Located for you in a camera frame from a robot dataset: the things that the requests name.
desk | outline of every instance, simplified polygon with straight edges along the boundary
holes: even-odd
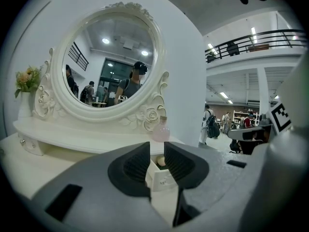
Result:
[[[95,106],[95,107],[105,107],[106,103],[105,102],[93,102],[92,106]]]

ceiling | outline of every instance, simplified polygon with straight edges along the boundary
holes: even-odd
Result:
[[[246,16],[287,8],[281,0],[169,0],[183,11],[202,35]]]
[[[90,48],[113,53],[134,60],[140,60],[148,65],[153,62],[153,42],[147,30],[128,18],[101,20],[88,26],[85,35]],[[102,42],[108,39],[109,44]]]
[[[270,100],[273,100],[276,90],[288,77],[291,70],[292,67],[265,68]],[[259,101],[257,69],[227,72],[207,77],[206,101],[223,102],[231,100],[233,103],[245,104],[247,101],[247,77],[249,78],[248,100]],[[228,99],[224,99],[219,94],[220,92],[224,92]]]

fluorescent light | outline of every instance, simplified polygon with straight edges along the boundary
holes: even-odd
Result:
[[[228,98],[227,95],[224,92],[220,92],[220,94],[224,97],[224,98]]]
[[[108,44],[110,41],[108,39],[102,39],[103,43]]]
[[[217,51],[213,48],[212,44],[208,44],[209,48],[213,51],[215,55],[217,55]]]
[[[255,28],[251,28],[251,32],[252,32],[252,34],[256,34]],[[254,44],[256,44],[257,43],[257,37],[253,36],[253,39],[254,39]]]

vanity shelf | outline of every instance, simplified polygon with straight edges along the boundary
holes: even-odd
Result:
[[[164,153],[164,144],[152,140],[148,134],[114,134],[77,130],[41,121],[34,117],[20,119],[15,121],[13,125],[20,137],[23,137],[21,143],[23,140],[27,141],[27,138],[30,138],[38,141],[38,144],[42,142],[67,149],[101,154],[128,145],[149,141],[151,155]],[[170,141],[182,143],[172,136]],[[34,148],[38,147],[35,143],[30,144],[30,146],[32,145],[34,145]]]

white pillar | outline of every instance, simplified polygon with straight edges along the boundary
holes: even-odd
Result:
[[[268,83],[265,68],[257,68],[257,78],[260,91],[260,114],[265,114],[269,110]]]

